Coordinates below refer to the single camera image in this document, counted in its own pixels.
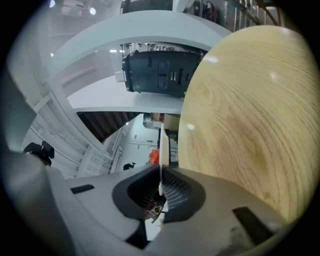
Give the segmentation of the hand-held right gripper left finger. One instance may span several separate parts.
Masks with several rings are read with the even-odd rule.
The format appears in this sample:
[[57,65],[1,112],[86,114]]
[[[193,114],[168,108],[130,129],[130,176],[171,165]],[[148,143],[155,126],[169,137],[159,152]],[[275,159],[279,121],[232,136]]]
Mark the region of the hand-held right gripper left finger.
[[160,245],[146,240],[144,208],[128,194],[135,181],[151,176],[156,182],[157,165],[73,179],[51,167],[47,175],[74,256],[161,255]]

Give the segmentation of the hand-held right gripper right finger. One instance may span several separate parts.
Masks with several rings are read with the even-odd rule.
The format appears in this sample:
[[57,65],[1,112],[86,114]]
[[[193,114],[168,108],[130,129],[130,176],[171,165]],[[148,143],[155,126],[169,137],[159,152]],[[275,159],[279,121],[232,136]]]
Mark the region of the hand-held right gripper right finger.
[[266,256],[292,225],[241,186],[181,168],[164,168],[165,191],[185,201],[165,214],[162,230],[145,247],[155,256]]

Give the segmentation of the white plate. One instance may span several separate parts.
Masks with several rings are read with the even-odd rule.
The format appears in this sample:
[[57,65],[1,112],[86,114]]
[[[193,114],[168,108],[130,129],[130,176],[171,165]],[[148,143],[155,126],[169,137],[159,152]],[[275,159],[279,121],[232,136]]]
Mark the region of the white plate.
[[[169,137],[166,134],[164,123],[161,124],[160,128],[160,142],[159,142],[159,176],[160,182],[158,186],[158,193],[164,195],[163,188],[163,168],[169,165]],[[165,213],[168,211],[168,204],[165,202],[159,216],[155,221],[146,220],[145,229],[146,237],[148,241],[153,241],[156,236],[160,233],[163,227],[163,220]]]

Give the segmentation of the round wooden table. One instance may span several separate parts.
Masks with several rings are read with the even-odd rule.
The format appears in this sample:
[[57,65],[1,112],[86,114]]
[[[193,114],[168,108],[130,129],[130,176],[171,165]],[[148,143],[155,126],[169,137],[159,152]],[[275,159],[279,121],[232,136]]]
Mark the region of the round wooden table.
[[319,75],[295,31],[264,25],[231,33],[187,89],[179,166],[237,184],[296,220],[319,180]]

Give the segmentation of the red plastic bag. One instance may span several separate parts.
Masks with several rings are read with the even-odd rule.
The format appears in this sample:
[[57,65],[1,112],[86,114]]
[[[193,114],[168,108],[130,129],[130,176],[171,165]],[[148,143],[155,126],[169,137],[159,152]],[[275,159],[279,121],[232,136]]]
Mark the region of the red plastic bag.
[[151,164],[158,164],[160,161],[160,149],[153,149],[149,154],[149,162]]

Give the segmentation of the dark wooden staircase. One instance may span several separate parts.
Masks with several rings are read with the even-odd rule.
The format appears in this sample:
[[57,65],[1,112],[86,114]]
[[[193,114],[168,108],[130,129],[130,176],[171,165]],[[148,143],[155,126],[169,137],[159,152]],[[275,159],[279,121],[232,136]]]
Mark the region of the dark wooden staircase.
[[76,114],[95,138],[103,143],[112,134],[140,115],[141,112],[80,111]]

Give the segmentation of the person's black cap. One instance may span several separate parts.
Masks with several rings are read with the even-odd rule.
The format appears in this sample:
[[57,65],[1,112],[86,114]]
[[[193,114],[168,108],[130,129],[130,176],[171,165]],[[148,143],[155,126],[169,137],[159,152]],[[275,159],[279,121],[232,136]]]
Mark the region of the person's black cap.
[[52,165],[52,161],[49,157],[42,154],[41,145],[42,144],[31,142],[24,148],[23,153],[38,157],[46,166],[50,167]]

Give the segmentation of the black equipment case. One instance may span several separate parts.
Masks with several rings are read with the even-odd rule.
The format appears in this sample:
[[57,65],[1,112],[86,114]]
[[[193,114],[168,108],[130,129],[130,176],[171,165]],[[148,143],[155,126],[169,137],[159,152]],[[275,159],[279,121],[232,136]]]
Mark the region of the black equipment case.
[[149,10],[171,11],[173,0],[122,0],[120,9],[123,14]]
[[133,51],[122,59],[127,91],[184,98],[200,63],[188,51]]

